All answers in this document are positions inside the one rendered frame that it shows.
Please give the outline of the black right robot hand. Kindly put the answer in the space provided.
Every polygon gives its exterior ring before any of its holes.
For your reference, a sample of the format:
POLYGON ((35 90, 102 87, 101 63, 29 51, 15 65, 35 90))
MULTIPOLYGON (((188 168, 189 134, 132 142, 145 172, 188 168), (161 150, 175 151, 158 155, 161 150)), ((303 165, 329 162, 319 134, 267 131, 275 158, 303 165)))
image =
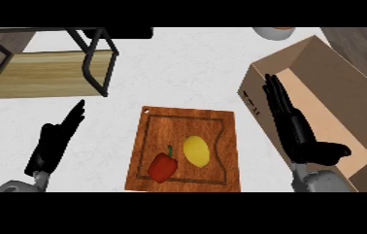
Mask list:
POLYGON ((351 156, 351 149, 340 143, 317 140, 303 111, 294 106, 287 88, 276 75, 266 75, 263 89, 276 123, 284 150, 294 163, 335 166, 351 156))

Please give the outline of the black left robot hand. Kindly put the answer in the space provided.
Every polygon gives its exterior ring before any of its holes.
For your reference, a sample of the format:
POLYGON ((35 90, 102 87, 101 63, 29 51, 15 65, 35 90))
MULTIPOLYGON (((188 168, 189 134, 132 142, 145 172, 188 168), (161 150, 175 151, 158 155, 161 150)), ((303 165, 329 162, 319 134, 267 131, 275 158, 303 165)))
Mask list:
POLYGON ((33 151, 26 174, 36 172, 52 174, 60 166, 71 139, 85 120, 85 100, 80 100, 60 124, 45 123, 40 129, 40 138, 33 151))

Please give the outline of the brown cardboard box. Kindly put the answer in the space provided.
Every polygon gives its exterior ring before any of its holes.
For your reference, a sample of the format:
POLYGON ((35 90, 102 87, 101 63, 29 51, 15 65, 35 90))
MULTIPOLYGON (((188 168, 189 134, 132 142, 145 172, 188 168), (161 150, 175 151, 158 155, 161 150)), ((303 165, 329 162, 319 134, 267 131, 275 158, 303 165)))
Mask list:
POLYGON ((351 156, 328 169, 354 191, 367 192, 367 76, 316 36, 253 62, 239 97, 276 147, 282 145, 263 85, 279 77, 316 138, 341 143, 351 156))

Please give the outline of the yellow lemon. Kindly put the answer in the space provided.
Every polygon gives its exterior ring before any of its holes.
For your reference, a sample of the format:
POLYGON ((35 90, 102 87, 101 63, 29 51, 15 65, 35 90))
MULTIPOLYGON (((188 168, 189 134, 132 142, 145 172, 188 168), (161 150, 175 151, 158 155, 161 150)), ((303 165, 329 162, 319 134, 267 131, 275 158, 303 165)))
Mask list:
POLYGON ((200 136, 189 136, 183 141, 183 154, 198 168, 204 168, 210 163, 210 148, 205 140, 200 136))

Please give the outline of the brown wooden cutting board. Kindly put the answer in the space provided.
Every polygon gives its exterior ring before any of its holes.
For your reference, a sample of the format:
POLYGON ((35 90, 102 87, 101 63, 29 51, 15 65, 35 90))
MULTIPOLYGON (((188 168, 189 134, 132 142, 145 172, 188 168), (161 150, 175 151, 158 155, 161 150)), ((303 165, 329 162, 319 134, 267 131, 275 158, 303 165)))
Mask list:
POLYGON ((241 192, 233 112, 142 107, 126 190, 241 192), (194 137, 208 146, 204 167, 185 155, 185 141, 194 137), (175 175, 161 184, 148 173, 160 153, 179 161, 175 175))

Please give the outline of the red bell pepper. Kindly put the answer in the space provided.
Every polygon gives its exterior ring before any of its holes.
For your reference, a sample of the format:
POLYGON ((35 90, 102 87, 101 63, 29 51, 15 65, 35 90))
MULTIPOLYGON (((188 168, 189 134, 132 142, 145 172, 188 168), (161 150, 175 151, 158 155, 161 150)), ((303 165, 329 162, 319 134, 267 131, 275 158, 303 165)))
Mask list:
POLYGON ((158 184, 173 177, 179 169, 179 161, 173 158, 173 153, 173 146, 169 146, 169 152, 161 152, 155 156, 148 169, 149 177, 158 184))

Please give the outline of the brown wooden panel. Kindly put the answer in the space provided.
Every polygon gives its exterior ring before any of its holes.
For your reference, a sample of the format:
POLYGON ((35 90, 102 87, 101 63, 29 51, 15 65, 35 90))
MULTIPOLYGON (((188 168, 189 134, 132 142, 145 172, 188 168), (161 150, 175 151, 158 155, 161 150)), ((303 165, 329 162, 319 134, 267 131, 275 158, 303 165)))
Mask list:
POLYGON ((367 27, 323 27, 331 46, 367 76, 367 27))

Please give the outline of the pale grey bowl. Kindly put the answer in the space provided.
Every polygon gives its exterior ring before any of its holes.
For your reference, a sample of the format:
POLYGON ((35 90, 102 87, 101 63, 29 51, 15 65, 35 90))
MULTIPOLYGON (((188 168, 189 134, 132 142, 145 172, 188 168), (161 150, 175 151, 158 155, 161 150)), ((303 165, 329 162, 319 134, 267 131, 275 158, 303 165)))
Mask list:
POLYGON ((282 41, 289 38, 294 33, 295 28, 276 28, 276 27, 254 27, 257 34, 272 41, 282 41))

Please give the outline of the black flat appliance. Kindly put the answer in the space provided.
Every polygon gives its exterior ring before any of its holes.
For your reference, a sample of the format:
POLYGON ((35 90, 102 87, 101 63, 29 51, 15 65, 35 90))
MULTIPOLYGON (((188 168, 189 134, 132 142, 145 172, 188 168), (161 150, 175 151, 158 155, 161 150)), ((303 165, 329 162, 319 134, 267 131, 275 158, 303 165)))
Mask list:
POLYGON ((101 38, 107 39, 151 39, 154 36, 152 27, 107 27, 108 34, 101 34, 101 38))

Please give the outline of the wooden shelf with black frame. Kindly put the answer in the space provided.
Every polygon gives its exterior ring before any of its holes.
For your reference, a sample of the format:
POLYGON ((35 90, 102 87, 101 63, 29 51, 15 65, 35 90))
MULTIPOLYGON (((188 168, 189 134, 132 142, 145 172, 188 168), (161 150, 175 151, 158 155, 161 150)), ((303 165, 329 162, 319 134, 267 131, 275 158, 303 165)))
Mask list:
POLYGON ((12 52, 0 44, 0 99, 108 96, 120 55, 105 27, 0 27, 0 33, 67 31, 79 50, 12 52))

